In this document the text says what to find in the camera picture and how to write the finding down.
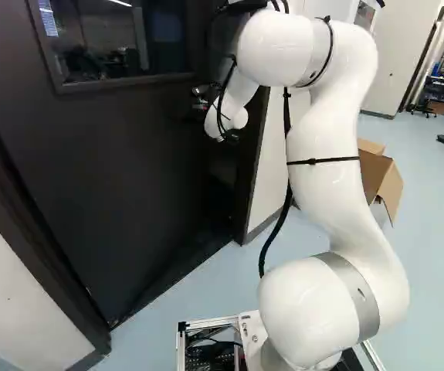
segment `metal frame stand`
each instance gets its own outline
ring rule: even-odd
[[[268,335],[259,316],[259,311],[248,311],[240,315],[201,321],[179,322],[176,342],[177,371],[186,371],[185,353],[188,347],[220,334],[228,328],[233,328],[235,331],[234,341],[242,343],[248,371],[265,371],[262,365],[261,348],[265,346]],[[369,341],[362,342],[361,348],[375,371],[386,371]],[[279,359],[279,356],[272,357],[271,361],[273,368],[277,366],[276,369],[285,369],[286,364],[282,359]]]

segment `door frame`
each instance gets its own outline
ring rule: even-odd
[[[111,350],[110,326],[72,269],[0,138],[0,234],[100,360]]]

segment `dark door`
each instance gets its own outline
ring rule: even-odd
[[[203,221],[202,128],[181,119],[192,84],[58,94],[25,0],[0,0],[0,136],[109,322]]]

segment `black cable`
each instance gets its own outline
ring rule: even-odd
[[[323,162],[357,161],[359,156],[330,157],[330,158],[309,158],[307,160],[290,161],[287,165],[316,165]]]
[[[290,124],[290,98],[289,91],[286,87],[283,88],[283,130],[285,131],[285,138],[287,134],[289,134],[291,124]],[[263,277],[265,275],[265,259],[266,254],[268,253],[269,246],[275,240],[276,236],[282,229],[283,224],[285,223],[286,216],[289,214],[290,207],[292,206],[293,193],[292,188],[290,187],[290,182],[287,183],[286,186],[286,194],[285,201],[283,201],[282,211],[280,212],[280,216],[276,221],[275,227],[271,231],[268,236],[268,239],[263,244],[261,251],[259,252],[258,259],[258,270],[259,277]]]
[[[275,10],[277,12],[280,11],[280,7],[278,6],[278,2],[276,2],[276,0],[271,0],[271,3],[273,4],[273,7],[275,8]]]
[[[223,80],[222,84],[222,91],[219,95],[219,101],[216,108],[216,124],[218,126],[218,129],[220,131],[220,135],[227,141],[236,141],[237,137],[231,133],[228,133],[228,131],[225,129],[222,123],[222,103],[223,103],[223,97],[225,96],[225,91],[227,89],[227,86],[229,85],[229,81],[232,78],[232,75],[234,73],[234,70],[236,69],[237,61],[236,57],[232,56],[232,65],[230,66],[230,70],[227,73],[227,76]]]
[[[290,13],[289,2],[287,0],[282,0],[282,3],[283,3],[283,8],[285,9],[285,13],[289,14]]]

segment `glass window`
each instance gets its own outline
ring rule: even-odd
[[[64,83],[188,72],[183,1],[39,0],[39,13]]]

